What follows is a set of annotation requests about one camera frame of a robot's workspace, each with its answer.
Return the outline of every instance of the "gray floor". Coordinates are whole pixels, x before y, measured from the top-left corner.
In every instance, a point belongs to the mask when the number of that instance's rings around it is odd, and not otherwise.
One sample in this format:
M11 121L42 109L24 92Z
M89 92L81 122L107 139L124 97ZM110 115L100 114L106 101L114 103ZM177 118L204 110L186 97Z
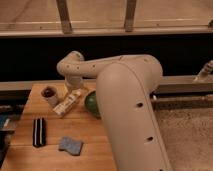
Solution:
M67 0L74 28L122 28L126 0ZM138 0L135 27L207 25L212 0ZM55 0L1 0L0 30L57 30Z

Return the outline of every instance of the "cup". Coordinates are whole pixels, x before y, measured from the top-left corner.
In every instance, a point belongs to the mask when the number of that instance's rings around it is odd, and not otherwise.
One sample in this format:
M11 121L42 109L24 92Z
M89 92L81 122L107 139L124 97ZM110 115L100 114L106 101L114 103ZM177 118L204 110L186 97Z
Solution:
M55 107L59 103L58 93L55 87L47 86L42 90L41 95L51 107Z

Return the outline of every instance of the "black object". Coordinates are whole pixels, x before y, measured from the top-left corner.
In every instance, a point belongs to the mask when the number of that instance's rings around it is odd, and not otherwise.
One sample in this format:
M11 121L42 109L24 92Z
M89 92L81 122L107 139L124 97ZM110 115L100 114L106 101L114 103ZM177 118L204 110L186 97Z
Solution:
M46 145L46 122L44 118L33 121L33 146L42 147Z

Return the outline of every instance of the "black backdrop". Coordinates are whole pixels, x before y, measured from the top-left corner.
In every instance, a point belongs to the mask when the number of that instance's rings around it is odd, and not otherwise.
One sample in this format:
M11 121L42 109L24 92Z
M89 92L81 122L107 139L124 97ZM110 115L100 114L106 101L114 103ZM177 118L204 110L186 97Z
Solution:
M213 59L213 34L1 38L0 81L62 79L57 62L70 51L86 60L122 54L151 54L164 75L195 75Z

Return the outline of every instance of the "sponge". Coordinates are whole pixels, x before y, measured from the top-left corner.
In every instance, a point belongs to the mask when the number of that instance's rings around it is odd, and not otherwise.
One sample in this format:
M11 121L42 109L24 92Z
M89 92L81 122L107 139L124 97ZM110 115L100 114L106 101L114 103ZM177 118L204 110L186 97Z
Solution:
M59 151L67 151L72 156L79 156L83 146L82 141L76 141L70 137L63 137L59 142Z

